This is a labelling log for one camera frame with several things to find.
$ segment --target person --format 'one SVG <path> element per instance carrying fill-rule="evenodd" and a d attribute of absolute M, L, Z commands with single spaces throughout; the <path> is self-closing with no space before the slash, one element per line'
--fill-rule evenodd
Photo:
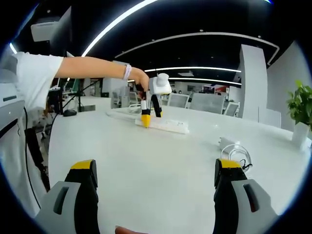
<path fill-rule="evenodd" d="M 54 78 L 113 77 L 123 79 L 126 76 L 126 71 L 129 71 L 126 66 L 98 58 L 63 58 L 32 55 L 23 52 L 7 56 L 6 62 L 1 64 L 9 63 L 15 65 L 12 69 L 17 76 L 15 84 L 18 92 L 23 95 L 25 100 L 26 113 L 45 109 L 48 91 Z M 141 84 L 145 91 L 148 90 L 149 77 L 145 72 L 133 67 L 130 73 L 127 73 L 127 76 L 128 79 L 134 80 L 136 84 Z M 0 139 L 0 162 L 11 189 L 24 210 L 31 217 L 35 217 L 39 212 L 39 206 L 29 184 L 25 167 L 25 150 L 27 150 L 30 179 L 39 201 L 46 194 L 46 190 L 28 148 L 25 149 L 24 126 L 21 116 L 18 124 Z"/>

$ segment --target cable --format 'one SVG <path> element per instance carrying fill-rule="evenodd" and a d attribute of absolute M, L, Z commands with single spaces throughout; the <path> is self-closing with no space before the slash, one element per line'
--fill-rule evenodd
<path fill-rule="evenodd" d="M 246 160 L 245 160 L 245 159 L 242 159 L 242 160 L 245 161 L 244 166 L 242 166 L 242 169 L 243 169 L 243 171 L 246 173 L 246 172 L 250 169 L 250 167 L 253 166 L 253 164 L 252 164 L 252 159 L 251 159 L 251 157 L 250 157 L 250 154 L 249 154 L 248 150 L 247 150 L 245 147 L 241 146 L 240 144 L 230 144 L 230 145 L 227 145 L 227 146 L 224 147 L 223 150 L 221 151 L 221 158 L 223 158 L 223 152 L 224 152 L 224 150 L 226 150 L 226 149 L 229 148 L 230 146 L 234 146 L 234 148 L 233 148 L 233 149 L 230 151 L 230 153 L 229 153 L 229 156 L 228 156 L 228 159 L 229 159 L 229 160 L 232 160 L 232 156 L 233 156 L 234 154 L 238 154 L 238 153 L 245 155 L 246 159 L 248 160 L 248 164 L 246 165 Z"/>
<path fill-rule="evenodd" d="M 50 134 L 49 134 L 49 136 L 51 135 L 52 127 L 53 127 L 54 121 L 55 121 L 55 119 L 57 118 L 57 116 L 58 116 L 58 114 L 56 114 L 56 115 L 54 116 L 54 119 L 52 120 L 52 124 L 51 124 L 51 128 L 50 128 Z"/>
<path fill-rule="evenodd" d="M 25 112 L 25 117 L 26 117 L 26 128 L 25 130 L 27 130 L 27 127 L 28 127 L 28 115 L 27 115 L 27 111 L 26 111 L 26 108 L 24 107 L 24 112 Z M 28 171 L 28 160 L 27 160 L 27 137 L 26 137 L 26 134 L 25 134 L 25 161 L 26 161 L 26 171 L 27 171 L 27 176 L 28 176 L 28 180 L 29 180 L 29 184 L 30 184 L 30 188 L 31 190 L 33 191 L 33 194 L 34 194 L 34 197 L 35 197 L 35 200 L 39 206 L 39 208 L 41 209 L 41 206 L 37 200 L 37 197 L 36 197 L 36 194 L 35 194 L 35 191 L 34 191 L 34 188 L 33 188 L 33 185 L 31 183 L 31 180 L 30 180 L 30 176 L 29 176 L 29 171 Z"/>
<path fill-rule="evenodd" d="M 86 90 L 87 88 L 89 88 L 90 86 L 96 84 L 99 81 L 100 81 L 100 79 L 98 79 L 97 81 L 95 81 L 92 84 L 88 85 L 87 87 L 83 88 L 83 90 L 81 90 L 80 93 L 82 93 L 84 90 Z M 69 99 L 69 101 L 63 106 L 63 108 L 65 108 L 65 106 L 67 106 L 75 97 L 77 97 L 78 94 L 79 94 L 79 92 L 77 92 L 71 99 Z"/>
<path fill-rule="evenodd" d="M 19 123 L 18 123 L 18 135 L 20 136 L 20 126 L 19 126 Z"/>
<path fill-rule="evenodd" d="M 77 104 L 79 105 L 79 100 L 78 99 L 76 99 L 76 102 L 77 102 Z M 80 102 L 80 105 L 82 106 L 82 107 L 84 107 L 84 105 Z"/>

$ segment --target white power strip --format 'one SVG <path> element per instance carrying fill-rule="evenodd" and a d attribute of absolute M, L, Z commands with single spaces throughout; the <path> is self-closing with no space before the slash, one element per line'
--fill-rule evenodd
<path fill-rule="evenodd" d="M 143 126 L 143 123 L 140 119 L 136 119 L 136 125 Z M 157 117 L 151 117 L 151 123 L 149 128 L 155 128 L 181 134 L 187 134 L 190 132 L 189 125 L 187 123 L 176 120 L 166 120 Z"/>

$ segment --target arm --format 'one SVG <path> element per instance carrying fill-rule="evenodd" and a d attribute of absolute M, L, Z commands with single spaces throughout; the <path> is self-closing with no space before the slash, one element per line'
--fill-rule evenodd
<path fill-rule="evenodd" d="M 103 78 L 123 79 L 126 66 L 93 57 L 64 58 L 55 77 L 58 78 Z M 149 77 L 142 70 L 133 67 L 128 78 L 148 90 Z"/>

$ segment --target yellow gripper tip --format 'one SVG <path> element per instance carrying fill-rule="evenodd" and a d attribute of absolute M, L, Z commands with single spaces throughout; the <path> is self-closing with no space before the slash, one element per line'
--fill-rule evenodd
<path fill-rule="evenodd" d="M 142 120 L 143 126 L 145 128 L 148 128 L 150 126 L 150 122 L 151 122 L 151 116 L 150 115 L 142 115 L 141 120 Z"/>

